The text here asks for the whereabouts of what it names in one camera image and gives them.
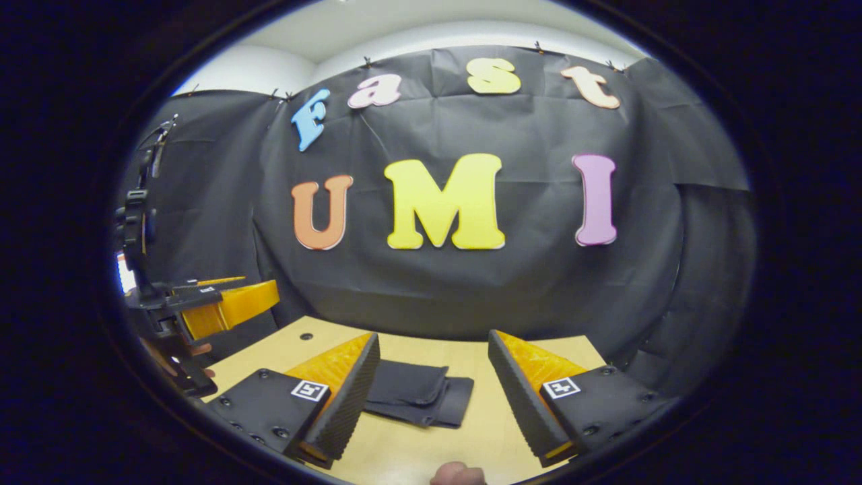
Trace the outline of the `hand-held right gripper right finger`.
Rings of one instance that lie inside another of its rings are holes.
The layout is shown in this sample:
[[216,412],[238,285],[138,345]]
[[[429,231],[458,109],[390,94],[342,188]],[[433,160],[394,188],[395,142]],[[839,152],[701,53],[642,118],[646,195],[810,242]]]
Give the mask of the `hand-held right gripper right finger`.
[[515,421],[543,467],[641,432],[677,404],[616,366],[588,370],[493,329],[488,356]]

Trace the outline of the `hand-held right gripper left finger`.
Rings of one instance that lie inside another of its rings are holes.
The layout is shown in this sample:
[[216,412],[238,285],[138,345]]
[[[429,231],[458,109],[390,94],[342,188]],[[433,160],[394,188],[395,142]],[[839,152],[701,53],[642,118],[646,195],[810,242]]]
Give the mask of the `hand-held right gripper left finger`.
[[241,436],[330,469],[353,436],[379,362],[378,334],[365,333],[290,370],[253,371],[205,406]]

